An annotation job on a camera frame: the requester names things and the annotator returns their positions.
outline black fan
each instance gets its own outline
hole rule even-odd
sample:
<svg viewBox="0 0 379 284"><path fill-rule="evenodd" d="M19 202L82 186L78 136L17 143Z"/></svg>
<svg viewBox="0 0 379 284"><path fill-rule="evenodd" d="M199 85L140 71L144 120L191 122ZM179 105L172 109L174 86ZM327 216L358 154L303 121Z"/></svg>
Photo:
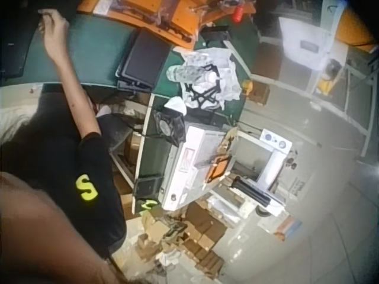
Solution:
<svg viewBox="0 0 379 284"><path fill-rule="evenodd" d="M156 129L161 137L172 145L179 147L185 142L185 124L181 112L164 108L161 111L153 111Z"/></svg>

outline woman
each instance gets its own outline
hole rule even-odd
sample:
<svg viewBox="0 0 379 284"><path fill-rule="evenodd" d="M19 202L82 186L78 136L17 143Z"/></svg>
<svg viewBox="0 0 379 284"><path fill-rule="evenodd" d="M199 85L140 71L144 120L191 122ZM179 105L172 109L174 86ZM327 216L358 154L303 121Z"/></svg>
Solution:
<svg viewBox="0 0 379 284"><path fill-rule="evenodd" d="M42 95L30 122L1 147L1 171L11 174L1 179L1 268L65 283L116 283L102 261L126 236L110 156L68 55L68 22L53 9L39 13L66 100Z"/></svg>

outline white paper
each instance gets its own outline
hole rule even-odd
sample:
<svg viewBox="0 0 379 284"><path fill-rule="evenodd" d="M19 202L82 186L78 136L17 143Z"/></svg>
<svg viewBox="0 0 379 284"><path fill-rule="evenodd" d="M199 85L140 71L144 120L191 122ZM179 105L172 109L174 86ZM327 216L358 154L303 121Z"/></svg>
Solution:
<svg viewBox="0 0 379 284"><path fill-rule="evenodd" d="M112 2L113 0L100 0L94 9L94 14L106 16Z"/></svg>
<svg viewBox="0 0 379 284"><path fill-rule="evenodd" d="M320 71L329 59L330 41L333 41L329 31L305 22L279 17L283 36L285 55L292 61ZM310 51L301 46L306 42L317 46L318 51Z"/></svg>
<svg viewBox="0 0 379 284"><path fill-rule="evenodd" d="M187 52L186 50L176 49L175 51L180 52L184 59L184 66L206 66L213 64L217 66L220 74L220 88L221 92L214 94L214 98L217 100L216 103L205 101L201 108L212 108L217 107L219 104L222 109L225 107L225 101L239 100L242 88L239 85L236 65L230 60L232 52L229 49L220 48L210 48L201 49L197 51ZM193 85L193 89L196 92L203 93L204 91L212 88L214 83L199 83ZM193 101L193 93L187 92L185 85L181 83L182 97L186 106L190 108L198 108L199 104L197 101Z"/></svg>

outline orange panel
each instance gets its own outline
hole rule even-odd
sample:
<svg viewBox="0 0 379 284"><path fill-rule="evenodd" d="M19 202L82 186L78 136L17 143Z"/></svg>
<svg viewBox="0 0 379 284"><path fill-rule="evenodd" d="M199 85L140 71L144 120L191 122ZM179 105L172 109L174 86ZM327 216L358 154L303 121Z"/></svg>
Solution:
<svg viewBox="0 0 379 284"><path fill-rule="evenodd" d="M172 25L189 35L195 35L200 24L200 16L191 11L198 5L191 0L180 0L172 17Z"/></svg>
<svg viewBox="0 0 379 284"><path fill-rule="evenodd" d="M349 8L345 9L341 16L338 24L336 38L343 43L352 46L372 43L374 41L374 37L368 31L365 24ZM368 44L359 47L357 46L357 48L369 52L374 48L374 46L374 44Z"/></svg>
<svg viewBox="0 0 379 284"><path fill-rule="evenodd" d="M161 37L167 39L168 41L174 43L177 46L181 46L181 47L184 47L185 49L190 49L190 50L194 49L195 40L192 39L192 42L187 43L184 40L182 40L182 38L179 38L176 34L174 34L174 32L161 30L160 28L154 25L150 25L136 18L134 15L128 14L127 12L119 13L115 11L109 11L107 17L114 20L119 20L121 22L126 22L136 27L148 28L153 33L160 35Z"/></svg>
<svg viewBox="0 0 379 284"><path fill-rule="evenodd" d="M91 13L95 9L97 2L99 0L83 0L78 6L78 11Z"/></svg>
<svg viewBox="0 0 379 284"><path fill-rule="evenodd" d="M158 13L162 0L124 0L124 3L155 14Z"/></svg>

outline metal frame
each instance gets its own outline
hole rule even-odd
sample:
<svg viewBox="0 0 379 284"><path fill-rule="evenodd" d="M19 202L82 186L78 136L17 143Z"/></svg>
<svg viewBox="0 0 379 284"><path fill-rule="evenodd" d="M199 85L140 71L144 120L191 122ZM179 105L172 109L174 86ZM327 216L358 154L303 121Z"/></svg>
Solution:
<svg viewBox="0 0 379 284"><path fill-rule="evenodd" d="M274 86L277 86L279 88L286 89L288 91L297 93L298 95L302 96L303 98L307 98L310 101L319 104L322 108L324 108L324 109L332 112L333 114L337 115L338 117L342 118L347 123L349 123L353 127L355 127L362 135L365 136L364 146L363 146L363 148L361 150L360 156L364 157L366 155L367 148L368 148L368 143L370 142L370 138L371 138L371 132L372 132L372 127L373 127L373 122L374 122L374 116L375 116L375 106L376 106L376 100L377 100L377 92L378 92L378 80L377 80L377 76L375 76L372 80L370 80L370 77L372 77L374 74L376 74L376 72L373 72L369 76L365 76L364 74L362 74L361 72L359 72L356 69L354 69L353 71L351 71L352 70L351 66L349 66L349 67L346 68L349 71L350 75L358 75L359 78L363 78L365 82L367 82L369 85L372 85L370 120L369 120L368 127L365 128L358 121L354 120L352 117L350 117L347 114L348 104L345 103L344 110L341 110L338 107L336 107L334 104L332 104L330 102L327 102L327 101L324 101L323 99L320 99L318 96L315 96L312 93L306 92L304 90L301 90L301 89L296 88L294 86L291 86L289 84L286 84L286 83L283 83L283 82L280 82L280 81L277 81L277 80L273 80L273 79L268 78L268 77L252 74L251 71L250 71L250 69L246 65L246 63L243 61L242 57L239 55L238 51L234 48L233 44L231 42L229 42L229 41L224 41L223 43L224 43L224 45L228 49L230 49L232 51L232 53L235 56L236 60L242 66L242 68L246 72L246 74L248 74L248 76L250 77L250 79L258 81L258 82L266 83L268 85L274 85ZM373 63L373 66L374 66L374 70L378 69L378 60ZM349 102L349 96L350 96L350 93L347 92L346 93L346 100L348 102Z"/></svg>

